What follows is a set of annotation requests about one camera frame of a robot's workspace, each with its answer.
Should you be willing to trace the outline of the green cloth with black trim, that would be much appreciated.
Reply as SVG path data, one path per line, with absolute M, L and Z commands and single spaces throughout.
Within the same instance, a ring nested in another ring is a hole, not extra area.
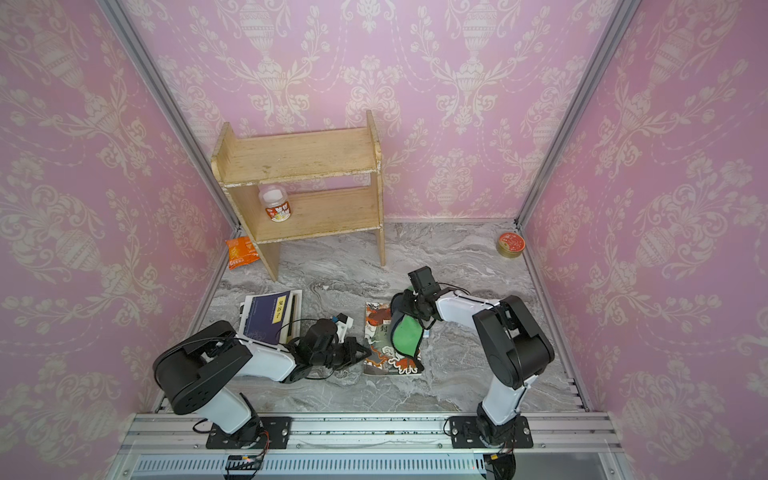
M 394 295 L 390 307 L 390 343 L 401 356 L 416 360 L 423 340 L 424 328 L 418 319 L 406 312 L 405 293 Z

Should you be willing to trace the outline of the red illustrated Chinese book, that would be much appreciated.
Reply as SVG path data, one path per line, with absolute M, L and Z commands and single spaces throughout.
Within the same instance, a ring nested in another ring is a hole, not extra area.
M 387 303 L 367 302 L 364 336 L 371 355 L 363 361 L 363 374 L 367 376 L 419 376 L 424 367 L 411 358 L 398 353 L 392 346 L 389 327 L 391 308 Z

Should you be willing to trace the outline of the black and tan book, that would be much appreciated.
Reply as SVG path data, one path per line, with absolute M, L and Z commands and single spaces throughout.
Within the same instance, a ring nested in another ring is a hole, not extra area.
M 300 290 L 289 290 L 292 292 L 292 311 L 290 320 L 285 324 L 285 327 L 288 328 L 287 334 L 282 337 L 283 341 L 279 344 L 287 343 L 292 337 L 298 334 L 300 327 L 299 326 L 293 326 L 293 323 L 298 322 L 302 318 L 302 292 Z M 240 308 L 240 321 L 238 326 L 238 333 L 240 333 L 240 324 L 241 324 L 241 312 L 243 308 L 243 303 L 241 304 Z

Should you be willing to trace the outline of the dark purple book yellow label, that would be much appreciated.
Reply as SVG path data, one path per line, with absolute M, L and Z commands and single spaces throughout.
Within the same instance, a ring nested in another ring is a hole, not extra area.
M 240 333 L 261 343 L 278 345 L 287 334 L 285 324 L 292 311 L 292 292 L 249 295 L 241 312 Z

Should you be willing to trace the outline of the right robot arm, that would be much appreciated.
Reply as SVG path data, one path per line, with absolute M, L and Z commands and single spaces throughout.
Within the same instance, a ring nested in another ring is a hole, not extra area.
M 521 430 L 522 401 L 555 360 L 555 350 L 525 303 L 517 296 L 482 299 L 435 280 L 430 267 L 409 273 L 411 287 L 390 302 L 390 343 L 401 356 L 418 360 L 424 333 L 438 322 L 472 328 L 493 373 L 478 404 L 476 425 L 490 446 L 511 445 Z

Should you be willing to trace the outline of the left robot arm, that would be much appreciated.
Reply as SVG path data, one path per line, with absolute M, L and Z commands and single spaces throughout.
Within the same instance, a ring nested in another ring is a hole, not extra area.
M 177 415 L 197 414 L 212 424 L 210 449 L 270 447 L 269 431 L 243 394 L 229 383 L 260 377 L 281 384 L 310 380 L 323 367 L 331 374 L 372 355 L 365 343 L 341 336 L 351 320 L 318 319 L 306 334 L 278 346 L 264 345 L 217 321 L 161 353 L 153 363 L 154 380 Z

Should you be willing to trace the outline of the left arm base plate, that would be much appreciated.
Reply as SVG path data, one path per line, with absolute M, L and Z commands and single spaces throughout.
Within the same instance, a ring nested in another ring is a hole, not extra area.
M 233 434 L 227 434 L 213 424 L 205 446 L 209 450 L 285 450 L 292 423 L 293 418 L 290 416 L 260 417 Z

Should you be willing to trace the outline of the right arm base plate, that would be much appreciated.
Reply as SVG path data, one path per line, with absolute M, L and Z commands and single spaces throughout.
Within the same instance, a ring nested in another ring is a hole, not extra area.
M 445 428 L 454 449 L 530 449 L 534 446 L 528 419 L 522 415 L 503 425 L 494 425 L 476 415 L 451 416 Z

